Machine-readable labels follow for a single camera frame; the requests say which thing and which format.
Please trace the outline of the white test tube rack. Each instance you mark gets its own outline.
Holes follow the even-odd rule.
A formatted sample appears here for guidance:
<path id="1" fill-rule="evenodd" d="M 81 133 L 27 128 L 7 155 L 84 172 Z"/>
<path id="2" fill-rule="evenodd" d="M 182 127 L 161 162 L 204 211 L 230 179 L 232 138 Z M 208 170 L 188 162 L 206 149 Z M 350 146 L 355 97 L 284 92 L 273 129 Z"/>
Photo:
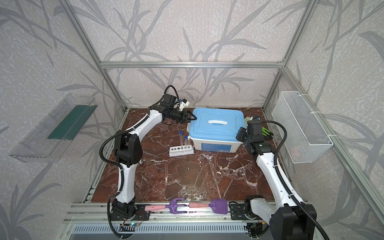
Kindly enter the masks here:
<path id="1" fill-rule="evenodd" d="M 175 146 L 175 147 L 170 147 L 169 149 L 170 157 L 179 157 L 179 156 L 192 155 L 192 154 L 194 154 L 194 147 L 192 145 Z"/>

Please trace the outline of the blue plastic bin lid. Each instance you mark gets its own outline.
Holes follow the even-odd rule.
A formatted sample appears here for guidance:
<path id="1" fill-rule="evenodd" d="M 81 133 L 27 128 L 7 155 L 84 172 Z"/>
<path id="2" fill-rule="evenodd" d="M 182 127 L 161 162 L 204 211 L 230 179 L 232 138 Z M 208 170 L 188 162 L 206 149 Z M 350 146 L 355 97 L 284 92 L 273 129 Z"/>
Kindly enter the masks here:
<path id="1" fill-rule="evenodd" d="M 190 122 L 193 139 L 232 142 L 245 127 L 244 114 L 238 110 L 196 108 L 193 115 L 197 117 Z"/>

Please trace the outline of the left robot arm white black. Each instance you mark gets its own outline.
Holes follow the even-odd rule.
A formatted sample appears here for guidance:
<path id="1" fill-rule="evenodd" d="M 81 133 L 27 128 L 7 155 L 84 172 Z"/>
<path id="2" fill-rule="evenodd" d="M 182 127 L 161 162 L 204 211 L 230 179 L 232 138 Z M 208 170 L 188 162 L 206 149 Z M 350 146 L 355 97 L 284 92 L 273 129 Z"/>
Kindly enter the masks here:
<path id="1" fill-rule="evenodd" d="M 99 150 L 100 158 L 107 164 L 119 168 L 118 190 L 115 195 L 112 211 L 119 216 L 129 219 L 137 212 L 135 206 L 134 181 L 138 163 L 143 157 L 141 141 L 156 125 L 171 119 L 178 123 L 190 123 L 197 117 L 186 109 L 186 99 L 180 99 L 176 88 L 166 87 L 160 100 L 150 105 L 145 116 L 125 131 L 117 131 L 105 140 Z M 114 156 L 110 161 L 104 157 L 104 148 L 110 141 L 114 141 Z"/>

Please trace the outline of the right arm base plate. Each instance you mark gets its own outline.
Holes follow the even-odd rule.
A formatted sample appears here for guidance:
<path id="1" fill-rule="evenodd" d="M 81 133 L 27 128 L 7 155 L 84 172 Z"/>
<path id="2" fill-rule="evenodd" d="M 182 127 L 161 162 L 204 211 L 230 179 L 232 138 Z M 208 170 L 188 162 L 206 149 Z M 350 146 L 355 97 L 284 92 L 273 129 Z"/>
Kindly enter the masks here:
<path id="1" fill-rule="evenodd" d="M 245 201 L 242 204 L 230 201 L 228 207 L 230 209 L 231 220 L 261 220 L 259 216 L 252 212 L 250 201 Z"/>

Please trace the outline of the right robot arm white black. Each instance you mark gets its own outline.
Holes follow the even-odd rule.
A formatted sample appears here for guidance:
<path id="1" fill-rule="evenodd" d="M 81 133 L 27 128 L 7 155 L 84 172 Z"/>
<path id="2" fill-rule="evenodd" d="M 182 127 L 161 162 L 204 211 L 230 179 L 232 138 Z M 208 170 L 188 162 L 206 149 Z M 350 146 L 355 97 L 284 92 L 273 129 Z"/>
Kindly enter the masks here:
<path id="1" fill-rule="evenodd" d="M 275 148 L 265 140 L 263 123 L 255 117 L 247 122 L 246 128 L 240 128 L 236 136 L 264 173 L 275 200 L 272 206 L 265 200 L 251 199 L 249 206 L 252 213 L 269 225 L 275 240 L 311 240 L 315 231 L 328 240 L 328 234 L 317 222 L 315 208 L 306 204 L 295 191 L 278 160 L 278 153 L 288 136 L 286 128 L 273 122 L 284 132 L 283 139 Z"/>

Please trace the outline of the white plastic storage bin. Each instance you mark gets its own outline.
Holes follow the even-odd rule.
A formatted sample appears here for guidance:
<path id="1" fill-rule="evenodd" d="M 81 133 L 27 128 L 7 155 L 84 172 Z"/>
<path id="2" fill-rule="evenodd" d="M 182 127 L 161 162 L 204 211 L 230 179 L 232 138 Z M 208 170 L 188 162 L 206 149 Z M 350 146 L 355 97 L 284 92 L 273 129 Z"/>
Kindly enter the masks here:
<path id="1" fill-rule="evenodd" d="M 235 153 L 238 148 L 243 144 L 237 140 L 235 141 L 214 141 L 194 139 L 191 137 L 194 147 L 199 151 L 219 152 L 219 153 Z"/>

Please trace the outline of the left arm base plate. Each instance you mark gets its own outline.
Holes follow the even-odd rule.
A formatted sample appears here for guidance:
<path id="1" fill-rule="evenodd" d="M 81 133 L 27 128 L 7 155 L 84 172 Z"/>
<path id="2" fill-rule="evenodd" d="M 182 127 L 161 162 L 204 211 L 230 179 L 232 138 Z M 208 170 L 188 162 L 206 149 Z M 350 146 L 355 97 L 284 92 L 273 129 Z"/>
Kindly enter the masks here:
<path id="1" fill-rule="evenodd" d="M 123 215 L 117 210 L 112 209 L 110 213 L 110 218 L 112 221 L 148 221 L 150 218 L 150 212 L 145 211 L 146 205 L 136 205 L 136 209 L 133 211 L 131 216 Z"/>

